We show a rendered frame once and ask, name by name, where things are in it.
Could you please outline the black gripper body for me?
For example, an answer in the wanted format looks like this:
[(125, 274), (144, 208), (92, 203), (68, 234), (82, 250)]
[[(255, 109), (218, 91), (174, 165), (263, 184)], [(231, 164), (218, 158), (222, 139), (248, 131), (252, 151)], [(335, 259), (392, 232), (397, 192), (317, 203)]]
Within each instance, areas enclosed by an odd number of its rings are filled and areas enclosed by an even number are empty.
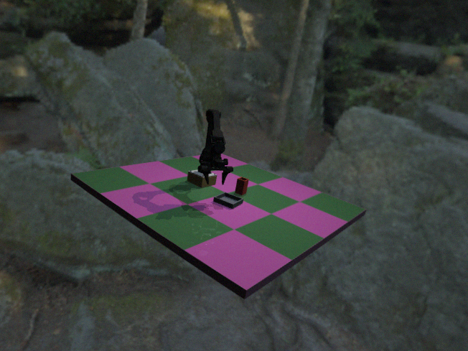
[(215, 157), (216, 159), (222, 158), (221, 156), (210, 156), (210, 166), (208, 167), (207, 165), (200, 165), (198, 166), (198, 171), (207, 171), (207, 170), (218, 170), (218, 171), (223, 171), (223, 172), (233, 172), (233, 167), (220, 167), (217, 168), (216, 166), (212, 167), (212, 159)]

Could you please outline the dark red square cup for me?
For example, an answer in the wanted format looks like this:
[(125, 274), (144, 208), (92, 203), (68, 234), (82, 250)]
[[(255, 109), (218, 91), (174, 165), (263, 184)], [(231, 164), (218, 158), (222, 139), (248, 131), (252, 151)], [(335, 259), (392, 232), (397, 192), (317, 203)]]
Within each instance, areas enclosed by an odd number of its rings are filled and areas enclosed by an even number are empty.
[(246, 179), (244, 177), (238, 178), (236, 188), (235, 188), (235, 193), (237, 193), (239, 195), (246, 194), (247, 188), (248, 188), (248, 180), (249, 179)]

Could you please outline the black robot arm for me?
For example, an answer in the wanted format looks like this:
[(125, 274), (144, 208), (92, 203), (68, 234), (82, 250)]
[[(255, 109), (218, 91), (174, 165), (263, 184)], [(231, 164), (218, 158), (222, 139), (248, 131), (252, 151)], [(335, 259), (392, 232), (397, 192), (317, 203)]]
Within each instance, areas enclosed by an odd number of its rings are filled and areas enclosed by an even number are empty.
[[(200, 165), (207, 165), (209, 167), (210, 156), (221, 156), (225, 151), (225, 139), (223, 132), (220, 130), (221, 112), (219, 110), (208, 109), (206, 116), (208, 122), (207, 138), (205, 148), (200, 155), (199, 163)], [(224, 168), (225, 165), (228, 165), (228, 159), (222, 160), (220, 157), (219, 159), (213, 157), (212, 167)]]

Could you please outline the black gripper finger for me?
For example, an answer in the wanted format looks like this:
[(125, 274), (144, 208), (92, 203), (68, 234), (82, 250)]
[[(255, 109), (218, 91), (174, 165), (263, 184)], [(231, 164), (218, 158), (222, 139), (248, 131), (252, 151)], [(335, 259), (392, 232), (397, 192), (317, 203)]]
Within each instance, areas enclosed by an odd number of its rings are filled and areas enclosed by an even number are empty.
[(222, 172), (222, 185), (224, 185), (225, 178), (227, 177), (228, 173), (230, 172)]
[(209, 184), (209, 177), (208, 177), (208, 174), (209, 174), (209, 171), (202, 171), (201, 173), (203, 173), (205, 179), (206, 179), (206, 182), (207, 184)]

